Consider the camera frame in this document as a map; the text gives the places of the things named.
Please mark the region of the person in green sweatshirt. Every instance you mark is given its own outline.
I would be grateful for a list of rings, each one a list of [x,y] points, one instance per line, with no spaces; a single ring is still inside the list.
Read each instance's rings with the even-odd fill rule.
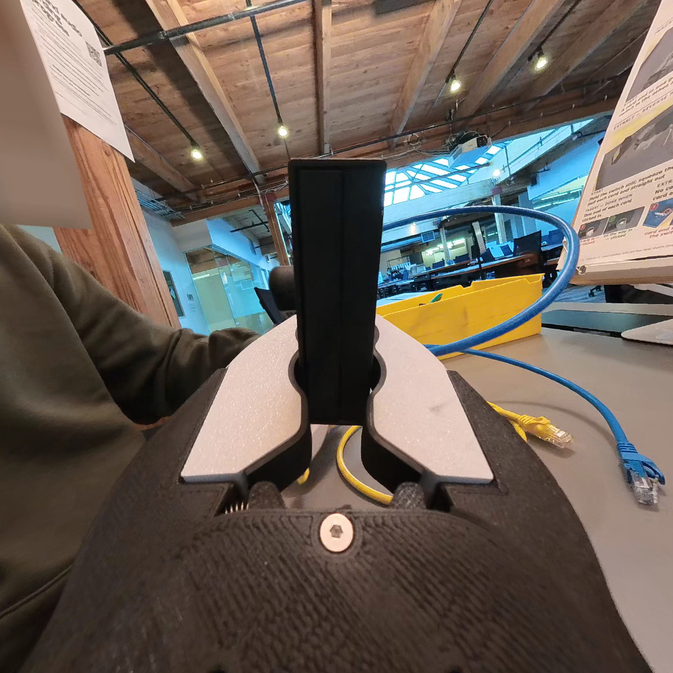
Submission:
[[[43,241],[1,226],[2,631],[26,632],[53,611],[145,442],[90,356],[131,314],[148,319]]]

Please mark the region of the black office chair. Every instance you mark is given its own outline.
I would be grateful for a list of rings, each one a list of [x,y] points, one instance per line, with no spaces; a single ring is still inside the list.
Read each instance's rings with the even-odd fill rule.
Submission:
[[[268,289],[255,288],[257,299],[274,326],[296,313],[297,299],[292,266],[278,266],[268,276]]]

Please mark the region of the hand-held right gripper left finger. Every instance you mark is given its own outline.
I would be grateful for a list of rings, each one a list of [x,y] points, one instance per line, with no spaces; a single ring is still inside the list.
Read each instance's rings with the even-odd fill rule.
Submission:
[[[293,377],[297,318],[241,351],[226,368],[181,471],[186,483],[233,483],[249,489],[294,482],[312,457],[303,393]]]

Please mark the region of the printed instruction sheet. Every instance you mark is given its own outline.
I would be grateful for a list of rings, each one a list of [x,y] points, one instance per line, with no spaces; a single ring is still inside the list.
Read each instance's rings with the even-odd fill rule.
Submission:
[[[672,254],[672,2],[662,1],[573,219],[578,266]]]

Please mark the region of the wooden display board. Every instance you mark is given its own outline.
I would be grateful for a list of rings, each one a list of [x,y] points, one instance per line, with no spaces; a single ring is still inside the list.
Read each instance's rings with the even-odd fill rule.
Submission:
[[[634,252],[626,258],[581,260],[569,281],[576,286],[672,284],[672,229],[653,238],[661,246]]]

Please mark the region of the black flat pad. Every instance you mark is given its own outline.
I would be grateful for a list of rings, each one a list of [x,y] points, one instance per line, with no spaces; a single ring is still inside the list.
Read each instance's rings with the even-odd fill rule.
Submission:
[[[610,337],[621,337],[626,332],[642,331],[650,326],[668,324],[671,315],[638,313],[626,305],[627,311],[608,310],[607,305],[588,304],[584,309],[561,307],[546,310],[541,315],[544,328],[567,332],[595,333]]]

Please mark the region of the yellow plastic bin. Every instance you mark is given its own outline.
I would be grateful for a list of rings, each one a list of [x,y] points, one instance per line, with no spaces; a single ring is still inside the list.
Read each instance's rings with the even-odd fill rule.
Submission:
[[[392,302],[376,309],[375,327],[389,325],[424,346],[442,346],[480,334],[542,298],[543,274],[474,281]]]

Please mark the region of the black ceiling pipe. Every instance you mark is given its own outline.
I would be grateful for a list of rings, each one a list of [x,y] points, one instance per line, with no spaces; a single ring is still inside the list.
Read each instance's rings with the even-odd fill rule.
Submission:
[[[162,29],[143,34],[137,38],[106,46],[103,48],[105,56],[115,56],[127,51],[163,42],[170,42],[203,30],[217,28],[227,23],[256,18],[259,15],[280,11],[292,6],[302,4],[303,1],[272,1],[264,5],[253,5],[246,9],[221,14],[201,21],[187,23],[171,29]]]

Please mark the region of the person's left forearm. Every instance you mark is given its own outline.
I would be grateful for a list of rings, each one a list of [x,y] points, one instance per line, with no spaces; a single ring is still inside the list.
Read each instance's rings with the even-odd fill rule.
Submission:
[[[90,356],[122,412],[138,425],[153,425],[259,337],[246,328],[196,334],[131,314],[109,328]]]

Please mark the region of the row of office desks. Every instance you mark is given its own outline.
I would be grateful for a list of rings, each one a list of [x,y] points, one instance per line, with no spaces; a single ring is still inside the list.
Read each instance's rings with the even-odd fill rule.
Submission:
[[[388,278],[378,285],[378,298],[535,274],[543,275],[546,287],[556,277],[562,247],[560,234],[543,235],[537,231],[507,244],[488,246],[483,253],[476,247],[448,263],[441,260],[430,267],[408,264],[390,267]]]

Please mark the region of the white ceiling projector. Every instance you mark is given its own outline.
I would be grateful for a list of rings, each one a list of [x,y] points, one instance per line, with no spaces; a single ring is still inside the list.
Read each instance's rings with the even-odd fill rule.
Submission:
[[[448,165],[470,165],[486,156],[492,146],[491,138],[483,134],[467,133],[456,139],[447,155]]]

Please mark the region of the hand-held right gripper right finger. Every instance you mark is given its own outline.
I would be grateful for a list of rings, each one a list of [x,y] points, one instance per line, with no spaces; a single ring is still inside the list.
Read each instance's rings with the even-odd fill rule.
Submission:
[[[374,356],[380,379],[367,401],[361,438],[371,477],[390,492],[414,482],[426,495],[445,483],[492,483],[492,469],[442,362],[380,315]]]

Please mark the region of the black network switch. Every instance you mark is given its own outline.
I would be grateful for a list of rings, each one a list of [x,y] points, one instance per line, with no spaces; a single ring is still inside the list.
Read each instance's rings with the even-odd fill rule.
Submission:
[[[386,171],[382,159],[289,164],[296,372],[313,424],[365,423]]]

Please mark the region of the white paper notice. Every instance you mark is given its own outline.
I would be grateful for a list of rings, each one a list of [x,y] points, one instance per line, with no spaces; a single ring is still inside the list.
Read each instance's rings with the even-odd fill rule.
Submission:
[[[60,112],[135,161],[96,29],[74,1],[21,1]]]

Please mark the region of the wooden post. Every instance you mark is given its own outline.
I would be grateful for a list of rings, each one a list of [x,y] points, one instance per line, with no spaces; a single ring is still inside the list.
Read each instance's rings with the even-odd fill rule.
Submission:
[[[91,228],[55,228],[63,254],[134,310],[180,328],[125,156],[62,115]]]

